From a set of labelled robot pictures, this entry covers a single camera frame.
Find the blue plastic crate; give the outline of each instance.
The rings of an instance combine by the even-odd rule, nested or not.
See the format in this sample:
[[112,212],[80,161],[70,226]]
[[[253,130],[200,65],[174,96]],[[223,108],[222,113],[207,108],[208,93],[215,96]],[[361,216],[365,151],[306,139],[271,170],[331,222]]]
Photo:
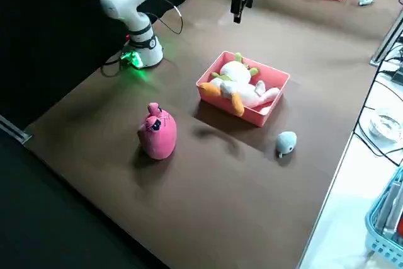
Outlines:
[[368,230],[366,236],[365,246],[374,251],[376,254],[383,256],[386,260],[394,264],[397,268],[403,268],[403,247],[397,243],[385,238],[375,230],[375,223],[380,212],[381,206],[387,196],[392,183],[396,178],[400,178],[403,174],[403,167],[400,167],[393,177],[390,179],[388,185],[382,194],[377,198],[372,205],[370,211],[365,216],[365,225]]

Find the white duck plush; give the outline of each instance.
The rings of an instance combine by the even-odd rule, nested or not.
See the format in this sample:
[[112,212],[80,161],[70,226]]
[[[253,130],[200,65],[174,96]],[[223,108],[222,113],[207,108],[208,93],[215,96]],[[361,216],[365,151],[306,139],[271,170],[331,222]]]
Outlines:
[[254,108],[273,101],[280,92],[278,88],[266,90],[266,85],[262,80],[258,81],[255,86],[249,84],[252,76],[258,72],[255,67],[248,69],[242,63],[242,56],[237,53],[235,61],[224,64],[220,74],[213,72],[214,79],[209,83],[201,83],[200,87],[209,95],[230,99],[236,115],[241,117],[245,112],[245,106]]

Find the pink plush toy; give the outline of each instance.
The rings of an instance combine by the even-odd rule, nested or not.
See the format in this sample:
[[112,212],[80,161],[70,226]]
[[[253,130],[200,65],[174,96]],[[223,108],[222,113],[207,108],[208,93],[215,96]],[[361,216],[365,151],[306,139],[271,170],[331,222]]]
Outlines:
[[176,144],[176,123],[174,118],[158,103],[150,103],[149,115],[140,126],[137,134],[144,151],[153,159],[169,157]]

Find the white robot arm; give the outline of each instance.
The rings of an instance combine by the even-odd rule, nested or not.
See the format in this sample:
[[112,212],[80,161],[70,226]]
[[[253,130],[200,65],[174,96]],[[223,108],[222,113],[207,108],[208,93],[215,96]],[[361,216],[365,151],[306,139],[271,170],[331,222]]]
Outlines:
[[150,18],[137,11],[145,0],[100,0],[104,12],[124,22],[130,34],[128,46],[136,53],[141,64],[137,68],[155,66],[163,58],[161,44],[154,35]]

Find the white floor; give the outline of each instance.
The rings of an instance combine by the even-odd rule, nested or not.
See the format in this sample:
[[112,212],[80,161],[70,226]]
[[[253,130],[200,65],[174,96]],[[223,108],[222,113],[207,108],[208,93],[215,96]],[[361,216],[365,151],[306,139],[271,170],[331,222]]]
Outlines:
[[[389,57],[398,55],[398,49]],[[396,68],[394,63],[384,63],[382,66],[385,70]],[[378,75],[377,80],[403,98],[403,87],[390,82],[389,77]],[[403,116],[403,103],[377,83],[370,92],[366,106],[395,108]],[[371,110],[364,110],[360,118],[364,131],[371,113]],[[384,146],[381,150],[387,152],[402,146],[403,142],[400,142],[394,146]],[[400,163],[403,152],[390,154],[390,157]],[[301,269],[395,268],[376,254],[367,257],[365,215],[396,169],[384,157],[375,156],[355,135],[351,136],[300,264]]]

